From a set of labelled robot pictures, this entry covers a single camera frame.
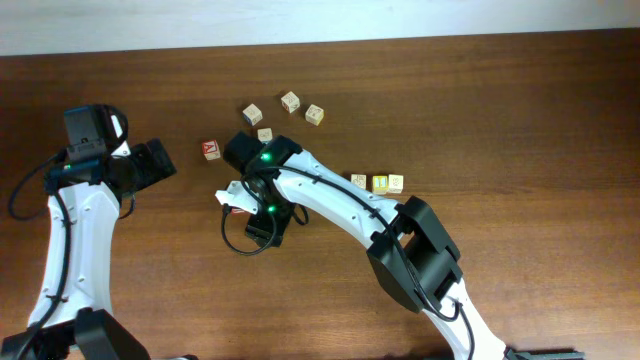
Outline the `green sided picture block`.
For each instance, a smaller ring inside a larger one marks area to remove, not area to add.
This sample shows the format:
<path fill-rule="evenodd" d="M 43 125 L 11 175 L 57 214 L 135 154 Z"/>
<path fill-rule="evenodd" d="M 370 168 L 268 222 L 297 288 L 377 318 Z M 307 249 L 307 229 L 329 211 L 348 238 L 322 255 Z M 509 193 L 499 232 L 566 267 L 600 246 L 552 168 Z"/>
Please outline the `green sided picture block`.
<path fill-rule="evenodd" d="M 361 189 L 367 188 L 367 176 L 365 174 L 352 174 L 351 182 Z"/>

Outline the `plain white wooden block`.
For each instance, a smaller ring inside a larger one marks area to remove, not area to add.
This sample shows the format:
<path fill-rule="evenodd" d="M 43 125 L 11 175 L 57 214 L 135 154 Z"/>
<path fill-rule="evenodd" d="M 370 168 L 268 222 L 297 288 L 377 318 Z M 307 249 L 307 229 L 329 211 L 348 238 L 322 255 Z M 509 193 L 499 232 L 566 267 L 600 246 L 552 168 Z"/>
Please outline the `plain white wooden block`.
<path fill-rule="evenodd" d="M 388 192 L 394 194 L 400 194 L 404 188 L 404 176 L 398 174 L 388 175 Z"/>

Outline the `yellow letter wooden block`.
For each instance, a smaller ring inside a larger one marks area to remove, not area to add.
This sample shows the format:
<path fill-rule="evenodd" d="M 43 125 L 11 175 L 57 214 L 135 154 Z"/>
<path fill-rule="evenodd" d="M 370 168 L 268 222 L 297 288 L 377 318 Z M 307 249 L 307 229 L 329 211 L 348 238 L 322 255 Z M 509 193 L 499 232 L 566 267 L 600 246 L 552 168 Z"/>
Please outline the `yellow letter wooden block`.
<path fill-rule="evenodd" d="M 371 183 L 372 193 L 376 195 L 384 195 L 389 190 L 389 180 L 387 175 L 375 175 L 372 177 Z"/>

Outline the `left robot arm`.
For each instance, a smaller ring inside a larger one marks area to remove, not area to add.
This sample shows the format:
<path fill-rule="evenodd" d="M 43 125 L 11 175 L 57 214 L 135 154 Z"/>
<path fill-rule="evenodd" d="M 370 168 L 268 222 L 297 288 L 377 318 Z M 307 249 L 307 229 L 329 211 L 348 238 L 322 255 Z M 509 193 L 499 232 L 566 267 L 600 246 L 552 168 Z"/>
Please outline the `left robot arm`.
<path fill-rule="evenodd" d="M 114 317 L 112 237 L 124 199 L 175 174 L 162 143 L 129 146 L 127 117 L 92 104 L 64 113 L 68 145 L 41 164 L 51 229 L 45 273 L 25 332 L 2 342 L 4 359 L 146 359 Z"/>

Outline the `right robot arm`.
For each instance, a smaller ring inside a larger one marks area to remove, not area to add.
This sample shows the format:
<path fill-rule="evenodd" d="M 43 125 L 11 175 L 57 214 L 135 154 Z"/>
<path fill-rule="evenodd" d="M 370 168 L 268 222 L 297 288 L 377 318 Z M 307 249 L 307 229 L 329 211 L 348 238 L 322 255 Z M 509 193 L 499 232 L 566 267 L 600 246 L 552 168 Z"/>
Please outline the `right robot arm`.
<path fill-rule="evenodd" d="M 405 203 L 347 181 L 293 140 L 268 143 L 240 132 L 223 159 L 241 177 L 216 193 L 224 210 L 241 209 L 256 252 L 281 245 L 290 221 L 305 224 L 314 211 L 355 238 L 382 289 L 413 313 L 425 314 L 457 359 L 504 359 L 507 346 L 472 304 L 461 253 L 423 200 Z"/>

